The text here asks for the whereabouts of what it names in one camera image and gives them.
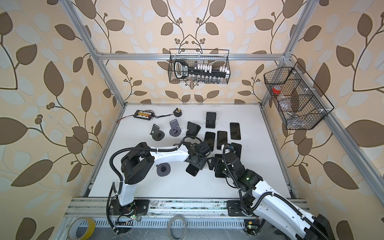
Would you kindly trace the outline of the black phone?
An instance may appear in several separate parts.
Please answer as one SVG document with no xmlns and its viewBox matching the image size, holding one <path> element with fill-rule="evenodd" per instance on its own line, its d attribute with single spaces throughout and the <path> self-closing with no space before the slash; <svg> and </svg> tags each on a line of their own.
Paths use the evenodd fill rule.
<svg viewBox="0 0 384 240">
<path fill-rule="evenodd" d="M 215 138 L 216 138 L 216 133 L 214 133 L 214 132 L 206 132 L 205 133 L 205 142 L 208 144 L 211 152 L 214 151 Z"/>
<path fill-rule="evenodd" d="M 241 159 L 242 145 L 237 143 L 231 143 L 236 156 Z"/>
<path fill-rule="evenodd" d="M 223 145 L 228 143 L 228 132 L 218 131 L 217 132 L 217 149 L 221 150 Z"/>
<path fill-rule="evenodd" d="M 230 132 L 232 140 L 241 140 L 241 130 L 239 123 L 230 123 Z"/>
</svg>

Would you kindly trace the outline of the black folding phone stand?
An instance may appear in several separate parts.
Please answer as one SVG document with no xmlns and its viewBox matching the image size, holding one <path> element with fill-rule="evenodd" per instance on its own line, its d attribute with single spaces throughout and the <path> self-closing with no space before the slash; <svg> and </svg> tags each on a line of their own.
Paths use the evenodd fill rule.
<svg viewBox="0 0 384 240">
<path fill-rule="evenodd" d="M 200 130 L 201 130 L 200 125 L 197 125 L 192 122 L 188 122 L 186 136 L 189 138 L 195 139 Z"/>
</svg>

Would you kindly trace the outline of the purple round phone stand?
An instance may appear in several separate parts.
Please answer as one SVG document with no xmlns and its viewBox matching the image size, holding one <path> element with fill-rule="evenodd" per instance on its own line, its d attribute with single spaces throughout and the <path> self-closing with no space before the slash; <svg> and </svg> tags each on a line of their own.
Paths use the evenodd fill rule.
<svg viewBox="0 0 384 240">
<path fill-rule="evenodd" d="M 169 133 L 172 137 L 178 137 L 181 134 L 182 130 L 180 128 L 178 120 L 174 119 L 170 121 L 170 127 L 171 129 Z"/>
</svg>

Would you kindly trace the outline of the dark round stand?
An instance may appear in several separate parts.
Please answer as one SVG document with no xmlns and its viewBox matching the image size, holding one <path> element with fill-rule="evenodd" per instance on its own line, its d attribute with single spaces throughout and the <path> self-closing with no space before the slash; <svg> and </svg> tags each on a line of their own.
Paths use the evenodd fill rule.
<svg viewBox="0 0 384 240">
<path fill-rule="evenodd" d="M 171 166 L 169 163 L 163 163 L 163 164 L 157 165 L 157 175 L 159 177 L 165 177 L 169 175 L 170 172 L 171 172 Z"/>
</svg>

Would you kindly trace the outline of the black round stand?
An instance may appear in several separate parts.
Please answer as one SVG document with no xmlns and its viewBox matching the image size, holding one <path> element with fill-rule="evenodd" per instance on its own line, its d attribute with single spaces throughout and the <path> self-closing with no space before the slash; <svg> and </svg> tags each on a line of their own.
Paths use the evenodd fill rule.
<svg viewBox="0 0 384 240">
<path fill-rule="evenodd" d="M 165 137 L 165 133 L 161 131 L 160 127 L 156 124 L 153 124 L 150 135 L 155 141 L 161 141 Z"/>
</svg>

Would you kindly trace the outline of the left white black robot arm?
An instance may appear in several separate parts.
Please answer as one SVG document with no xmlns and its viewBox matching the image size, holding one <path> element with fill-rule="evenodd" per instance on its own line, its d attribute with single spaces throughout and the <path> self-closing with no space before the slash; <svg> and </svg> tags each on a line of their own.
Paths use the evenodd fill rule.
<svg viewBox="0 0 384 240">
<path fill-rule="evenodd" d="M 117 200 L 121 207 L 126 207 L 134 202 L 137 184 L 149 173 L 153 165 L 164 165 L 171 162 L 186 162 L 188 169 L 201 171 L 211 149 L 207 142 L 197 137 L 197 143 L 186 141 L 184 137 L 181 142 L 172 147 L 155 148 L 147 143 L 139 143 L 135 147 L 124 148 L 116 151 L 109 159 L 110 168 L 119 178 L 119 187 L 111 187 L 117 194 Z"/>
</svg>

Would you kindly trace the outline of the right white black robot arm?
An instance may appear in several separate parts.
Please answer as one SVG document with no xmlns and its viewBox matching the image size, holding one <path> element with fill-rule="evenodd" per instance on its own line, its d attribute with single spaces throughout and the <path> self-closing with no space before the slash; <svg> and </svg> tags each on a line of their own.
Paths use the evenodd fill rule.
<svg viewBox="0 0 384 240">
<path fill-rule="evenodd" d="M 290 240 L 333 240 L 329 220 L 299 208 L 275 191 L 266 180 L 241 163 L 231 145 L 224 145 L 221 158 L 208 158 L 210 170 L 233 181 L 245 215 L 256 215 Z"/>
</svg>

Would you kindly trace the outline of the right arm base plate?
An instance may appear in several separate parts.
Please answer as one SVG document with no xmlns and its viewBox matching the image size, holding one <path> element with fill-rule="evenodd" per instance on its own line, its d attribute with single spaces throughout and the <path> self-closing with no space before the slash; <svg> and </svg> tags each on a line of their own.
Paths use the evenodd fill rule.
<svg viewBox="0 0 384 240">
<path fill-rule="evenodd" d="M 243 212 L 240 200 L 228 200 L 227 210 L 230 217 L 247 217 Z"/>
</svg>

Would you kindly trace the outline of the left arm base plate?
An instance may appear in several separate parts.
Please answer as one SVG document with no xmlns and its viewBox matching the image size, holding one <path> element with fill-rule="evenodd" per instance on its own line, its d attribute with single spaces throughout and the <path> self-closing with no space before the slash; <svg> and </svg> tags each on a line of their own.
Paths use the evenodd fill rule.
<svg viewBox="0 0 384 240">
<path fill-rule="evenodd" d="M 146 214 L 149 210 L 149 200 L 134 200 L 132 203 L 121 206 L 117 199 L 110 200 L 110 204 L 107 207 L 108 213 L 112 216 L 120 215 L 141 215 Z"/>
</svg>

